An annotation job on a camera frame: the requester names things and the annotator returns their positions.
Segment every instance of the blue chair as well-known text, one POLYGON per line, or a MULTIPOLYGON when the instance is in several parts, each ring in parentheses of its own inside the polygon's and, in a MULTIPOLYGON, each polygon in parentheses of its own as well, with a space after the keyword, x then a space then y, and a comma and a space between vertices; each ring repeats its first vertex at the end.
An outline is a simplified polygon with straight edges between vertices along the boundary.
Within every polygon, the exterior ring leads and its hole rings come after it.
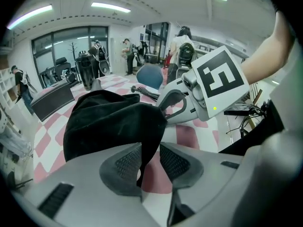
POLYGON ((142 66, 138 70, 136 76, 139 83, 142 83, 157 90, 163 83, 163 74, 160 66, 157 65, 142 66))

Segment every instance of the ceiling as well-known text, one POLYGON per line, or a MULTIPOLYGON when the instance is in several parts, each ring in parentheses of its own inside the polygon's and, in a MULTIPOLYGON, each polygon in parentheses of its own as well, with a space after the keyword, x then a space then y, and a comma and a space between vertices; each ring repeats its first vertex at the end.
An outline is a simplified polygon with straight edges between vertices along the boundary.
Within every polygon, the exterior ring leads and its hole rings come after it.
POLYGON ((28 0, 13 20, 49 4, 52 11, 32 17, 13 29, 16 41, 62 25, 139 26, 173 21, 211 27, 242 43, 260 44, 271 34, 275 21, 270 0, 28 0), (117 5, 131 12, 92 8, 92 2, 117 5))

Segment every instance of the white shirt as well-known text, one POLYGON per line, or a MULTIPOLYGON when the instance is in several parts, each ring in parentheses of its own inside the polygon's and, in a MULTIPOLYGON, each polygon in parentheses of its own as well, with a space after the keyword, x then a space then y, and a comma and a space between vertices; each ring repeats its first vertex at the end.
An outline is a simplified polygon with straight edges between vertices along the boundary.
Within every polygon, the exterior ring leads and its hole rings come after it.
POLYGON ((176 50, 173 51, 173 55, 170 59, 170 64, 178 64, 179 63, 179 49, 181 45, 184 43, 190 43, 193 47, 195 47, 194 43, 191 41, 191 39, 187 35, 179 36, 173 38, 170 47, 172 48, 173 43, 176 45, 176 50))

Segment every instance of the window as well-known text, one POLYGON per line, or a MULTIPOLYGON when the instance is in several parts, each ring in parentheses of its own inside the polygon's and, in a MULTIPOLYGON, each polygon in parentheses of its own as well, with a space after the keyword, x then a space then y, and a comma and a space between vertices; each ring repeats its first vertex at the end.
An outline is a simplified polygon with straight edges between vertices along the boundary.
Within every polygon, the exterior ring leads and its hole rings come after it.
POLYGON ((88 28, 75 28, 55 32, 53 34, 53 50, 55 60, 65 57, 71 67, 75 67, 75 59, 80 51, 88 51, 88 28))
POLYGON ((34 40, 33 53, 43 52, 52 47, 51 35, 46 35, 34 40))
POLYGON ((162 23, 152 24, 151 28, 156 35, 161 36, 162 23))
POLYGON ((43 55, 36 57, 36 63, 39 74, 49 68, 53 67, 53 56, 52 52, 47 52, 43 55))
POLYGON ((61 80, 55 74, 56 60, 65 57, 77 71, 75 59, 80 51, 88 51, 98 39, 107 51, 107 27, 87 26, 60 30, 32 41, 36 71, 43 88, 61 80))
POLYGON ((145 41, 150 47, 151 54, 158 56, 158 63, 165 57, 168 29, 167 22, 150 24, 145 29, 145 41))

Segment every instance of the vent slot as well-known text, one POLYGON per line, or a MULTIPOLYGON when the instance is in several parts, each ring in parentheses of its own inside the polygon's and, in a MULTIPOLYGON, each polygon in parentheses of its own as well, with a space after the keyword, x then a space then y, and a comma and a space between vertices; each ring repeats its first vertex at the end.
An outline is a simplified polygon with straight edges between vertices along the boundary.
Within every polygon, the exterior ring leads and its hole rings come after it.
POLYGON ((73 188, 70 184, 60 183, 38 209, 49 218, 54 218, 73 188))

